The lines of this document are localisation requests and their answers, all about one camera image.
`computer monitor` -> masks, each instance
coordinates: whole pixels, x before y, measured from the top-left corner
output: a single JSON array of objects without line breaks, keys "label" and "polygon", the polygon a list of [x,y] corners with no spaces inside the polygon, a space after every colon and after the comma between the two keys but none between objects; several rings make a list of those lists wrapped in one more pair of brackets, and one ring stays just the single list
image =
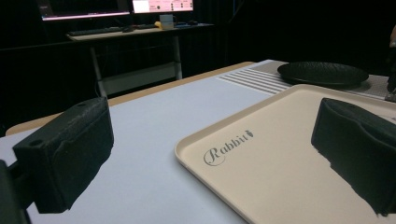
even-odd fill
[{"label": "computer monitor", "polygon": [[128,0],[36,0],[42,21],[130,15]]},{"label": "computer monitor", "polygon": [[132,0],[132,13],[193,12],[193,0]]}]

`black foam pad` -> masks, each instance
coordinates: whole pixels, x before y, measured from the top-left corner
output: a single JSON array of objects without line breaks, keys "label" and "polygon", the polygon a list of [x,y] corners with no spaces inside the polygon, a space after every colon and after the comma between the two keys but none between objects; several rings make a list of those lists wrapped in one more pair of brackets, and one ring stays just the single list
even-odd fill
[{"label": "black foam pad", "polygon": [[312,145],[377,214],[396,212],[396,125],[356,105],[320,103]]},{"label": "black foam pad", "polygon": [[114,144],[105,97],[74,105],[14,146],[39,213],[70,209]]}]

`yellow object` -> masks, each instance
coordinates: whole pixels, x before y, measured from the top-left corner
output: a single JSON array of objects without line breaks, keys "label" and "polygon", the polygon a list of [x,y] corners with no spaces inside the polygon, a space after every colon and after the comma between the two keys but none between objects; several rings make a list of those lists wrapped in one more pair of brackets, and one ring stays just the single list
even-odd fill
[{"label": "yellow object", "polygon": [[161,27],[161,22],[160,22],[160,21],[154,22],[154,25],[156,25],[156,26],[158,26],[158,28],[162,29],[162,27]]}]

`serving tray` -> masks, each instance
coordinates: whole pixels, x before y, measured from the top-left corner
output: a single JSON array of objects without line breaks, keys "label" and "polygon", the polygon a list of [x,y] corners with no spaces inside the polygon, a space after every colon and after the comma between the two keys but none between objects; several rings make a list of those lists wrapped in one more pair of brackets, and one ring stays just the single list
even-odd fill
[{"label": "serving tray", "polygon": [[396,104],[295,85],[180,140],[178,161],[250,223],[396,223],[378,216],[311,145],[323,97],[391,122]]}]

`desk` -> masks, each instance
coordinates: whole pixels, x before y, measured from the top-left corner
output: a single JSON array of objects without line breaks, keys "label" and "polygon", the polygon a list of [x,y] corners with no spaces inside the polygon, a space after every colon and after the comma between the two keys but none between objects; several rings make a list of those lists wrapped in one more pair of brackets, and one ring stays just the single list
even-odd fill
[{"label": "desk", "polygon": [[[275,73],[280,64],[268,60],[260,67]],[[32,205],[32,222],[245,223],[177,162],[174,147],[185,136],[271,96],[219,78],[253,66],[237,64],[109,100],[115,136],[109,160],[70,211],[42,215]],[[34,130],[0,138],[7,164],[15,161],[11,148]]]},{"label": "desk", "polygon": [[[177,31],[181,29],[196,29],[201,27],[213,26],[212,24],[199,23],[196,26],[190,26],[185,28],[174,28],[172,30]],[[163,32],[172,31],[172,30],[162,30],[160,28],[152,28],[152,29],[144,29],[144,30],[134,30],[129,33],[123,32],[114,32],[107,34],[99,34],[99,35],[81,35],[81,36],[68,36],[71,40],[74,41],[84,41],[84,40],[94,40],[94,39],[109,39],[113,37],[123,37],[123,36],[140,36],[140,35],[152,35],[152,34],[162,34]],[[124,75],[115,75],[111,78],[103,78],[100,70],[100,66],[97,60],[97,54],[95,51],[95,46],[90,47],[90,53],[92,57],[92,63],[96,75],[96,80],[98,84],[99,92],[102,96],[107,96],[111,93],[116,93],[118,91],[126,91],[133,87],[138,87],[134,84],[134,82],[139,79],[145,78],[147,76],[151,77],[151,82],[161,81],[167,79],[169,77],[175,77],[176,79],[182,79],[182,70],[181,70],[181,59],[180,59],[180,49],[178,44],[178,35],[172,36],[173,45],[173,63],[162,64],[151,69],[134,71],[131,74]],[[173,76],[167,76],[173,70]]]}]

